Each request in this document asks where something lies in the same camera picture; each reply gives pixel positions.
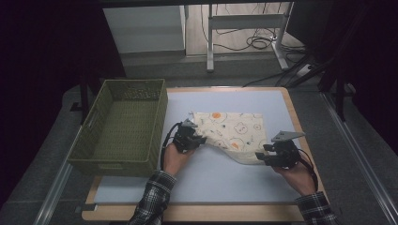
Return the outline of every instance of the aluminum rail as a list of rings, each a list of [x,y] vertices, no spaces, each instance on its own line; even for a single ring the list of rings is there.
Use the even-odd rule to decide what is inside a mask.
[[[334,123],[341,132],[354,159],[357,161],[360,171],[365,177],[368,186],[374,193],[381,209],[387,217],[387,220],[391,225],[398,225],[398,210],[390,194],[381,181],[377,178],[377,175],[372,169],[372,166],[370,165],[366,156],[363,154],[359,144],[355,140],[347,124],[343,122],[337,112],[335,112],[334,103],[331,97],[325,93],[321,93],[321,97],[325,100]]]
[[[68,153],[58,170],[58,174],[56,175],[53,184],[50,187],[43,204],[41,205],[41,208],[38,210],[38,215],[33,223],[34,225],[47,225],[53,216],[54,209],[58,204],[59,198],[64,191],[65,184],[67,183],[72,170],[72,166],[67,162],[67,158],[72,146],[76,143],[77,137],[79,137],[81,130],[82,127],[79,128],[76,138],[74,139],[73,144],[70,146],[70,149],[68,150]]]

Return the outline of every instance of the sleeve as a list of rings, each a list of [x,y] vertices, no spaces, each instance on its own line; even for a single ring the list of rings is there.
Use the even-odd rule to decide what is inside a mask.
[[[135,208],[128,225],[161,224],[163,211],[170,200],[176,179],[163,171],[156,171],[146,183],[144,196]]]
[[[296,203],[308,225],[342,225],[331,211],[328,200],[321,191],[299,197]]]

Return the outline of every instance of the human hand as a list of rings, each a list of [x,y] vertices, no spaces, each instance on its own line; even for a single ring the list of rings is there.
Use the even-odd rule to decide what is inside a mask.
[[[173,143],[169,143],[165,149],[163,167],[164,171],[175,176],[187,164],[195,151],[179,153]]]
[[[286,182],[301,196],[315,193],[314,180],[301,162],[291,169],[281,167],[272,167],[272,169],[283,176]]]

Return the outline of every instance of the gray floor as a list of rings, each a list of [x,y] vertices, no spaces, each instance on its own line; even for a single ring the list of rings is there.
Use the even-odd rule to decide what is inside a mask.
[[[204,57],[181,55],[123,55],[128,77],[135,79],[164,78],[169,87],[177,86],[241,86],[280,72],[273,54],[220,55],[215,71],[206,73]],[[273,86],[280,77],[256,83]],[[374,193],[350,153],[342,134],[330,116],[328,107],[317,92],[319,77],[290,89],[298,119],[306,132],[307,142],[329,196],[334,212],[344,224],[389,224]],[[79,88],[64,95],[54,127],[37,157],[14,189],[0,212],[0,224],[32,224],[50,189],[60,163],[66,156],[79,129],[81,115],[69,109],[80,101]],[[346,123],[384,184],[395,204],[398,202],[398,158],[360,115],[350,98],[345,99]],[[72,170],[54,210],[50,224],[109,224],[87,222],[81,218],[81,206],[93,177]]]

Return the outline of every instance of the green plastic basket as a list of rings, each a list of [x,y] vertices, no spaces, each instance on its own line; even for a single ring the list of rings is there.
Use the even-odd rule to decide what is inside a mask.
[[[164,80],[106,80],[68,162],[84,174],[150,176],[167,109]]]

